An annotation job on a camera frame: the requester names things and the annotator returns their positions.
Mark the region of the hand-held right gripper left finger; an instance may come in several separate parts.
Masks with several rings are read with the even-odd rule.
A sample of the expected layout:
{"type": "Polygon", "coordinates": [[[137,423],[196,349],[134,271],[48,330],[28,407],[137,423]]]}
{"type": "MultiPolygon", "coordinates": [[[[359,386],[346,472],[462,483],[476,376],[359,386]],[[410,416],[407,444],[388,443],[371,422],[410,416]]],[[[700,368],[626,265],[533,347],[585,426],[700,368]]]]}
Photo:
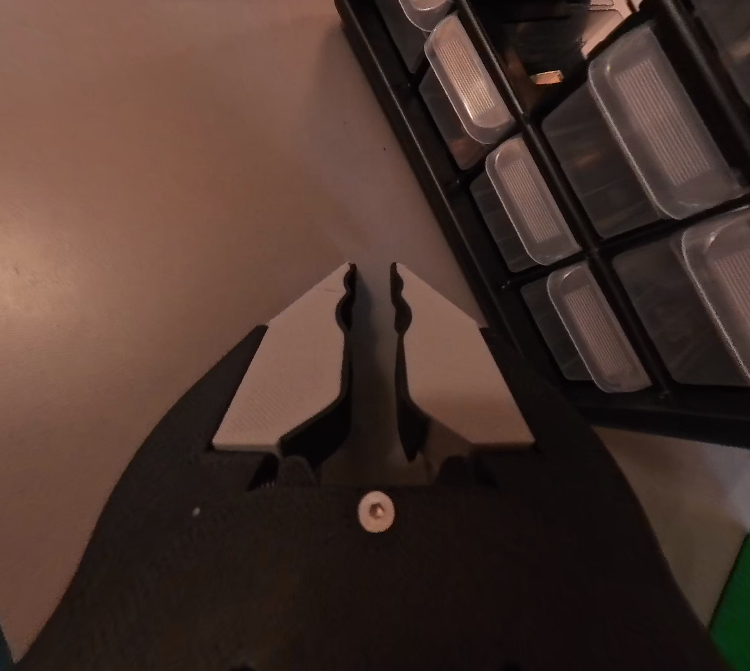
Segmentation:
{"type": "Polygon", "coordinates": [[[216,451],[299,456],[317,468],[343,444],[355,281],[345,262],[268,322],[212,438],[216,451]]]}

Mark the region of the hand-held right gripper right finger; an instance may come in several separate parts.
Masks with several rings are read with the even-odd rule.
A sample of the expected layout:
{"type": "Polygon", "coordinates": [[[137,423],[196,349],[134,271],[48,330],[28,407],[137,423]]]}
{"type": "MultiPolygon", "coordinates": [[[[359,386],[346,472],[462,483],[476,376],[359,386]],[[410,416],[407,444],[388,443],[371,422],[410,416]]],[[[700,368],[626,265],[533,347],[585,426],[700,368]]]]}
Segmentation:
{"type": "Polygon", "coordinates": [[[536,442],[476,320],[402,263],[390,267],[398,440],[436,485],[496,485],[491,463],[536,442]]]}

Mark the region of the black drawer cabinet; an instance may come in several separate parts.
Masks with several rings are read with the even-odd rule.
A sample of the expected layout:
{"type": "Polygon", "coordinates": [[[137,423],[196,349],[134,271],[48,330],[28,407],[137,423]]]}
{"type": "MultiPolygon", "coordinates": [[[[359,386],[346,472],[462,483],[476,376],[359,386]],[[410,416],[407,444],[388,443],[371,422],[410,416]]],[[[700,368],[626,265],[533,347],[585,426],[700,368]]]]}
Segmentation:
{"type": "Polygon", "coordinates": [[[658,220],[602,239],[541,131],[541,121],[584,83],[595,57],[629,30],[652,22],[711,135],[748,184],[748,103],[692,1],[451,0],[449,14],[461,20],[514,117],[514,126],[492,151],[516,135],[523,138],[582,248],[551,266],[516,273],[505,266],[470,194],[471,182],[492,151],[471,169],[460,171],[419,92],[427,57],[417,74],[409,74],[374,0],[334,1],[427,203],[479,300],[491,346],[509,342],[596,426],[748,448],[748,387],[684,385],[673,380],[614,270],[619,254],[748,206],[748,193],[683,220],[658,220]],[[581,262],[589,265],[614,310],[650,376],[650,387],[608,394],[593,383],[567,381],[554,362],[520,289],[581,262]]]}

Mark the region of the large clear plastic drawer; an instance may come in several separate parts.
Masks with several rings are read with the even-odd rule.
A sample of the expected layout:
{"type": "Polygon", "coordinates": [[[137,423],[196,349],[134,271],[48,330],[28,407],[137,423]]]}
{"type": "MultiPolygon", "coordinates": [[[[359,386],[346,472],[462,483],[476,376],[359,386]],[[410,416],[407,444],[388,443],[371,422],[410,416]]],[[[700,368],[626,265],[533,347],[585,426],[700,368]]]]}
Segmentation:
{"type": "Polygon", "coordinates": [[[749,0],[691,0],[739,94],[749,103],[749,0]]]}
{"type": "Polygon", "coordinates": [[[614,258],[673,380],[748,387],[748,206],[614,258]]]}
{"type": "Polygon", "coordinates": [[[629,30],[541,131],[602,239],[683,220],[748,193],[655,34],[629,30]]]}

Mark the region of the bright green box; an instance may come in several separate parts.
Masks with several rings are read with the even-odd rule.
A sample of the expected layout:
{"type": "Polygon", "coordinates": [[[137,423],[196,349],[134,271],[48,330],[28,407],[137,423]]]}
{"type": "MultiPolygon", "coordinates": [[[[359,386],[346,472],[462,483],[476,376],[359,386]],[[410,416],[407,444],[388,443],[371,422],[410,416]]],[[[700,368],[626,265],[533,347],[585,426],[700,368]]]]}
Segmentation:
{"type": "Polygon", "coordinates": [[[745,534],[708,625],[714,644],[732,662],[748,663],[749,533],[745,534]]]}

